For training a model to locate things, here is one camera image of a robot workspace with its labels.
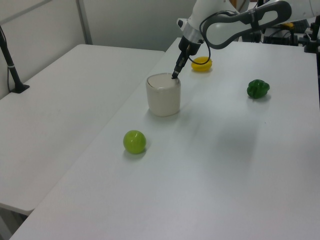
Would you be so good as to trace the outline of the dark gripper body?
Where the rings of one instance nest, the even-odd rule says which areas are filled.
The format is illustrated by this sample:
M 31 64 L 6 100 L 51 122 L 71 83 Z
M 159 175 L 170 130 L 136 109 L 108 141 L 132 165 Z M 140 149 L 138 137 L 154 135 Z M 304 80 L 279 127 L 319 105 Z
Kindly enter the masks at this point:
M 180 55 L 176 61 L 176 64 L 181 65 L 182 62 L 186 64 L 189 57 L 194 56 L 198 52 L 200 47 L 201 47 L 200 43 L 194 43 L 192 41 L 189 41 L 187 38 L 183 36 L 178 44 Z

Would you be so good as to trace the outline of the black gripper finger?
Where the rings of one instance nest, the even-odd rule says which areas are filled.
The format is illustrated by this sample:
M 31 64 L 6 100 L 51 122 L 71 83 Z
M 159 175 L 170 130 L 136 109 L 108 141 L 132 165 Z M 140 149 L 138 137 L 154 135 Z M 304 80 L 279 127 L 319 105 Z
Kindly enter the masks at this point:
M 184 68 L 185 64 L 187 62 L 186 58 L 180 58 L 176 61 L 176 64 L 179 64 L 180 66 L 180 72 L 182 71 L 182 69 Z
M 177 63 L 177 64 L 175 65 L 175 67 L 174 67 L 174 70 L 173 70 L 173 73 L 172 73 L 172 75 L 171 75 L 171 78 L 172 78 L 172 79 L 177 79 L 178 76 L 179 76 L 179 74 L 180 74 L 180 72 L 181 72 L 181 67 L 180 67 L 180 65 Z

